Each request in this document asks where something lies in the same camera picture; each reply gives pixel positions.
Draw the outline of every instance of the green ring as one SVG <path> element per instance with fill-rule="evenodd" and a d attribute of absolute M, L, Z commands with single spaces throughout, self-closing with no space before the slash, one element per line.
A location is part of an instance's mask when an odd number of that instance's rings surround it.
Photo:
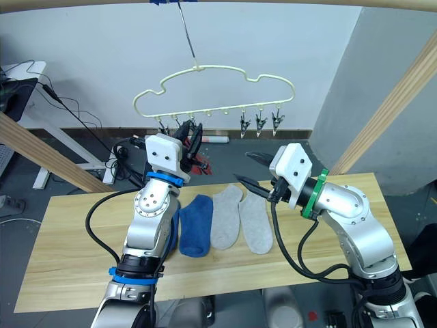
<path fill-rule="evenodd" d="M 313 193 L 311 194 L 307 205 L 305 206 L 305 208 L 302 211 L 302 216 L 304 218 L 309 219 L 309 215 L 311 214 L 311 211 L 313 210 L 315 200 L 317 199 L 317 196 L 319 195 L 319 192 L 322 189 L 322 186 L 326 181 L 326 176 L 328 175 L 328 173 L 329 173 L 328 169 L 323 169 L 322 173 L 319 175 L 317 182 L 314 186 Z"/>

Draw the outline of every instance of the blue sock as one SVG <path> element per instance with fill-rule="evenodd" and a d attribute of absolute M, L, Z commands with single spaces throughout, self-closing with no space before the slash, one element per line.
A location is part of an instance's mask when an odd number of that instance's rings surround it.
<path fill-rule="evenodd" d="M 179 250 L 192 258 L 200 258 L 210 250 L 212 200 L 197 195 L 185 208 L 179 210 L 181 235 Z"/>
<path fill-rule="evenodd" d="M 175 212 L 174 216 L 171 218 L 173 220 L 173 239 L 171 240 L 170 250 L 173 251 L 176 248 L 176 243 L 178 242 L 178 234 L 179 234 L 179 209 L 180 203 L 178 202 L 178 210 Z"/>

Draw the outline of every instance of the wooden tabletop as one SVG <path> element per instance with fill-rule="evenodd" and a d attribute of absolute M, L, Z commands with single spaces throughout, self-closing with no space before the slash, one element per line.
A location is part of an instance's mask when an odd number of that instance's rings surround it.
<path fill-rule="evenodd" d="M 329 176 L 328 181 L 355 186 L 367 195 L 373 215 L 389 231 L 394 241 L 401 270 L 411 269 L 375 176 Z M 269 182 L 262 182 L 261 185 L 270 188 Z M 212 196 L 226 186 L 211 184 L 184 187 L 179 200 L 184 207 L 197 194 Z M 91 206 L 105 195 L 107 193 L 51 198 L 27 266 L 15 312 L 98 307 L 110 280 L 108 268 L 115 263 L 105 250 L 88 237 L 85 216 Z M 91 225 L 95 233 L 118 252 L 122 249 L 132 220 L 133 198 L 133 194 L 113 198 L 105 202 L 92 218 Z M 298 242 L 311 222 L 303 219 L 299 210 L 290 210 L 285 203 L 278 205 L 277 212 L 284 243 L 296 258 Z M 314 271 L 345 262 L 335 233 L 323 221 L 307 241 L 304 258 L 307 266 Z M 330 277 L 345 277 L 345 273 L 339 271 Z M 297 274 L 284 260 L 276 243 L 265 255 L 253 254 L 240 230 L 234 246 L 224 251 L 211 248 L 203 258 L 189 258 L 174 251 L 165 262 L 165 275 L 159 279 L 156 300 L 307 282 L 313 280 Z"/>

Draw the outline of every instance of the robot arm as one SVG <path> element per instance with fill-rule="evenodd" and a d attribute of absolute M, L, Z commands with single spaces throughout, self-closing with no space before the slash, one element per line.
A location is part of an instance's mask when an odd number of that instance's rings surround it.
<path fill-rule="evenodd" d="M 134 199 L 134 217 L 129 226 L 113 279 L 98 308 L 91 328 L 155 327 L 154 293 L 173 235 L 173 216 L 178 210 L 179 188 L 190 181 L 188 175 L 199 150 L 202 126 L 196 128 L 191 147 L 182 145 L 190 122 L 174 137 L 157 134 L 145 140 L 147 160 L 153 172 Z"/>
<path fill-rule="evenodd" d="M 356 290 L 357 298 L 374 327 L 423 327 L 411 292 L 403 282 L 393 241 L 373 217 L 362 191 L 325 183 L 326 170 L 317 180 L 310 178 L 312 164 L 299 143 L 280 147 L 275 156 L 247 155 L 269 166 L 274 176 L 271 191 L 238 176 L 248 190 L 274 204 L 284 201 L 291 209 L 299 205 L 303 217 L 318 220 L 321 216 L 335 231 L 350 267 L 350 278 L 365 286 Z"/>

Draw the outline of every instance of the wooden beam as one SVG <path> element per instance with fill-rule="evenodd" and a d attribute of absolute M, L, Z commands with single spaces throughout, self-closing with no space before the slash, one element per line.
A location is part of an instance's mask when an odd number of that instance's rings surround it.
<path fill-rule="evenodd" d="M 421 53 L 419 53 L 402 79 L 385 98 L 370 121 L 368 121 L 366 126 L 349 145 L 348 149 L 341 155 L 331 170 L 331 174 L 344 174 L 348 172 L 436 73 L 437 31 L 428 40 Z"/>
<path fill-rule="evenodd" d="M 113 191 L 1 112 L 0 142 L 88 193 Z"/>
<path fill-rule="evenodd" d="M 358 5 L 364 7 L 398 8 L 437 12 L 436 0 L 200 0 L 207 2 L 314 3 L 324 5 Z M 142 0 L 0 0 L 0 12 L 19 12 L 44 8 L 108 3 L 137 3 Z"/>

